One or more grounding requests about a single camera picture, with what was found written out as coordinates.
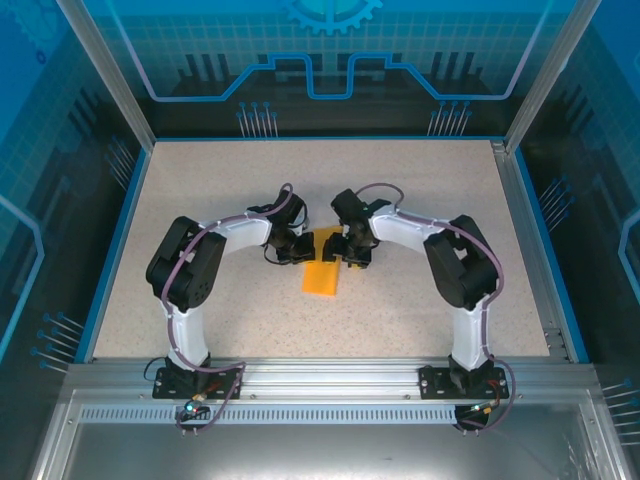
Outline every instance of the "metal corner post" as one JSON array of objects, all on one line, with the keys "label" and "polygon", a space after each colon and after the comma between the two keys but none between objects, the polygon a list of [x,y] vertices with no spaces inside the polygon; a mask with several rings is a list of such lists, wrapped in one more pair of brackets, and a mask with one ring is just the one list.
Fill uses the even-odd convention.
[{"label": "metal corner post", "polygon": [[151,153],[156,138],[115,58],[82,0],[56,0],[140,145]]},{"label": "metal corner post", "polygon": [[566,62],[578,45],[582,34],[589,26],[601,0],[576,0],[573,10],[569,14],[562,30],[558,34],[551,51],[547,56],[538,76],[533,82],[529,93],[522,102],[522,106],[509,131],[505,136],[506,151],[511,154],[516,151],[525,133],[533,123],[538,111],[542,107],[547,95],[562,73]]},{"label": "metal corner post", "polygon": [[516,155],[506,152],[501,141],[491,145],[550,355],[586,363],[589,359],[580,335],[572,335],[575,332],[573,311],[563,305],[552,260],[545,250],[531,196],[527,193],[528,174]]}]

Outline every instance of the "enclosure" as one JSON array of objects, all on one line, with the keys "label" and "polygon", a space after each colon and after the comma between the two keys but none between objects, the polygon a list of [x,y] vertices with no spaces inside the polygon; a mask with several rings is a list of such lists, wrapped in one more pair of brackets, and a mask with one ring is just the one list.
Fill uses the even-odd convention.
[{"label": "enclosure", "polygon": [[[5,2],[6,478],[635,478],[637,18],[622,0]],[[475,219],[506,279],[499,428],[463,435],[469,402],[421,398],[453,326],[428,264],[386,242],[330,297],[302,291],[304,264],[225,257],[204,336],[215,365],[246,361],[242,389],[211,430],[172,427],[183,401],[143,376],[170,348],[147,265],[176,217],[284,182],[311,229],[372,182]]]}]

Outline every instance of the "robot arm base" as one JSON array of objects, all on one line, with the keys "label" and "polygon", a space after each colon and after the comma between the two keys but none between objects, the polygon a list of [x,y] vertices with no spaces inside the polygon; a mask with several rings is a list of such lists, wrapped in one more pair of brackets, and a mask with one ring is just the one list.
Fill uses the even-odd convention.
[{"label": "robot arm base", "polygon": [[[225,373],[203,373],[185,370],[180,365],[164,359],[165,365],[156,372],[152,397],[162,400],[188,400],[201,392],[207,392],[209,400],[224,400],[233,385],[236,375],[234,371]],[[201,365],[209,366],[209,358]],[[240,385],[231,399],[240,398]]]},{"label": "robot arm base", "polygon": [[469,372],[449,356],[448,367],[427,365],[418,370],[422,400],[494,400],[491,382],[496,382],[500,399],[509,398],[505,372],[490,360]]}]

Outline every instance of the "wire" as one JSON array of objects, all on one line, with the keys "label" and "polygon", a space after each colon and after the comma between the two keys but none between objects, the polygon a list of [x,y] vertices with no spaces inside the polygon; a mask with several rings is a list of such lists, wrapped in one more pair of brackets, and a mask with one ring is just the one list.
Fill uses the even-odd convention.
[{"label": "wire", "polygon": [[360,188],[360,190],[356,192],[356,195],[360,195],[365,190],[369,190],[370,188],[374,188],[374,187],[387,187],[398,192],[398,194],[400,195],[400,198],[396,200],[396,203],[393,204],[393,206],[396,208],[398,208],[402,203],[402,201],[404,200],[404,192],[402,191],[402,189],[394,185],[393,183],[387,183],[387,182],[375,182],[375,183],[370,183],[369,185],[365,185],[364,187]]},{"label": "wire", "polygon": [[493,391],[496,392],[496,406],[500,406],[500,384],[496,380],[489,380],[487,382],[493,388]]},{"label": "wire", "polygon": [[481,339],[482,351],[484,355],[487,357],[487,359],[493,361],[494,363],[497,363],[498,365],[502,365],[509,372],[509,377],[511,378],[511,396],[509,397],[509,402],[507,403],[507,407],[505,408],[504,413],[491,425],[483,428],[483,430],[487,430],[487,431],[493,430],[498,425],[500,425],[505,418],[507,418],[507,415],[509,414],[509,412],[511,412],[511,409],[513,408],[513,403],[515,402],[515,398],[516,398],[516,377],[513,372],[513,369],[504,360],[497,359],[495,355],[493,355],[489,351],[489,347],[487,346],[487,324],[488,324],[487,317],[489,312],[489,305],[498,297],[498,295],[500,295],[500,293],[502,293],[502,290],[504,290],[504,270],[502,268],[502,265],[500,264],[498,257],[495,256],[495,254],[491,251],[489,247],[487,247],[484,243],[482,243],[480,240],[478,240],[476,237],[466,232],[465,230],[462,230],[461,228],[456,227],[455,225],[451,225],[450,223],[447,223],[447,222],[443,222],[433,218],[417,217],[415,215],[404,213],[398,210],[398,206],[404,200],[404,192],[402,191],[402,189],[400,189],[400,187],[397,187],[396,185],[393,185],[391,183],[386,183],[386,182],[370,183],[369,185],[365,185],[360,190],[358,190],[356,192],[356,195],[373,187],[388,187],[400,194],[400,198],[394,204],[394,206],[396,207],[396,214],[398,215],[398,217],[404,218],[405,220],[409,220],[410,222],[421,223],[423,225],[427,225],[430,227],[449,230],[461,237],[466,238],[489,258],[489,260],[495,267],[496,271],[498,272],[498,286],[496,288],[496,291],[493,292],[493,294],[491,294],[489,298],[487,298],[482,302],[481,327],[480,327],[482,331],[482,339]]},{"label": "wire", "polygon": [[264,250],[263,250],[263,252],[264,252],[264,253],[263,253],[263,256],[264,256],[264,259],[265,259],[267,262],[269,262],[271,265],[279,265],[279,266],[283,267],[283,266],[285,266],[285,265],[290,265],[290,264],[291,264],[291,260],[287,260],[287,261],[284,261],[284,262],[279,262],[279,261],[276,261],[276,260],[271,260],[269,257],[267,257],[267,250],[268,250],[268,249],[269,249],[269,244],[267,243],[267,244],[265,244],[265,246],[264,246]]},{"label": "wire", "polygon": [[[234,364],[231,364],[231,365],[227,365],[225,367],[207,368],[207,367],[201,367],[199,365],[191,363],[189,361],[189,359],[182,354],[182,352],[178,348],[178,344],[176,342],[175,333],[173,331],[174,309],[173,309],[173,305],[171,303],[169,303],[169,299],[168,299],[168,297],[169,297],[169,289],[171,288],[171,285],[175,281],[176,276],[178,275],[178,272],[182,268],[182,265],[184,265],[184,262],[189,257],[189,254],[195,248],[195,246],[198,244],[198,242],[202,239],[202,237],[204,237],[207,233],[211,232],[212,230],[215,230],[220,225],[223,225],[223,224],[225,224],[227,222],[232,222],[232,221],[236,221],[236,220],[243,220],[245,218],[265,218],[265,217],[267,217],[269,215],[273,215],[274,213],[278,213],[280,210],[282,210],[287,205],[287,203],[289,203],[289,201],[291,200],[291,197],[293,196],[293,185],[291,185],[290,183],[285,183],[284,185],[282,185],[282,187],[280,187],[280,192],[282,192],[285,189],[288,191],[288,195],[282,201],[282,203],[280,203],[280,205],[277,205],[277,206],[273,207],[271,210],[268,210],[268,211],[263,212],[263,213],[245,212],[242,215],[233,215],[231,217],[227,217],[227,218],[223,218],[222,220],[218,220],[217,222],[212,222],[211,224],[207,225],[205,228],[200,230],[191,239],[191,241],[189,242],[187,247],[182,252],[182,255],[180,256],[180,258],[178,259],[178,261],[174,265],[173,270],[171,270],[171,273],[167,277],[167,281],[165,282],[164,287],[162,288],[162,293],[160,295],[160,300],[162,301],[162,305],[164,306],[164,308],[165,308],[165,310],[167,312],[167,333],[169,335],[169,343],[171,345],[171,350],[174,352],[176,357],[183,364],[185,364],[187,367],[189,367],[189,368],[191,368],[191,369],[193,369],[193,370],[195,370],[197,372],[222,373],[222,372],[229,372],[229,371],[235,370],[235,369],[239,369],[240,370],[238,372],[238,374],[236,375],[236,379],[234,380],[233,385],[231,385],[231,388],[229,389],[229,392],[227,393],[227,396],[225,397],[222,405],[218,409],[218,412],[212,417],[212,419],[207,424],[205,424],[202,427],[200,427],[200,429],[199,429],[200,431],[208,430],[209,428],[211,428],[213,426],[213,424],[218,420],[218,418],[220,418],[220,415],[222,415],[222,412],[224,411],[224,409],[226,408],[227,404],[229,403],[229,400],[231,399],[231,396],[233,395],[233,392],[240,385],[240,381],[242,380],[242,376],[244,375],[244,371],[245,371],[245,368],[246,368],[247,364],[246,364],[246,362],[237,362],[237,363],[234,363]],[[182,418],[182,414],[183,413],[184,413],[184,411],[180,412],[180,414],[178,415],[178,418],[176,419],[176,426],[178,428],[180,428],[180,429],[183,429],[182,422],[180,421],[180,419]]]},{"label": "wire", "polygon": [[155,381],[153,378],[147,378],[147,372],[149,371],[149,367],[153,365],[154,362],[157,362],[158,360],[162,360],[163,358],[164,357],[156,357],[149,360],[149,363],[147,363],[147,366],[144,367],[144,371],[142,372],[142,376],[144,377],[145,380],[147,380],[148,382]]}]

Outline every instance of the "gear graphic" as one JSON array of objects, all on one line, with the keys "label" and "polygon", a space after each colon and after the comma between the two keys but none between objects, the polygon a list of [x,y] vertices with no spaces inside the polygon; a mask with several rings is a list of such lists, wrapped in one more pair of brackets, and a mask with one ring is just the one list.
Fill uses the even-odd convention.
[{"label": "gear graphic", "polygon": [[3,0],[0,14],[10,12],[29,41],[38,50],[58,33],[59,10],[55,0]]},{"label": "gear graphic", "polygon": [[349,28],[360,28],[362,20],[371,20],[373,10],[382,0],[284,0],[289,20],[297,20],[300,28],[311,28],[314,35],[336,31],[346,34]]}]

